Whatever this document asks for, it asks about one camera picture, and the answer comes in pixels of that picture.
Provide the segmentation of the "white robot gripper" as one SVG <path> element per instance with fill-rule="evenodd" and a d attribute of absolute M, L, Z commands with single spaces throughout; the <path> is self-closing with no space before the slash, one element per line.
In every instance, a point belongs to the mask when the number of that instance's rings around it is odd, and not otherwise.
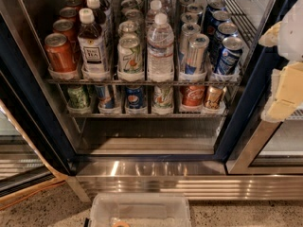
<path fill-rule="evenodd" d="M 288 118 L 303 102 L 303 0 L 297 0 L 281 22 L 272 25 L 258 40 L 265 47 L 277 45 L 278 54 L 290 62 L 274 69 L 271 95 L 261 119 L 275 123 Z"/>

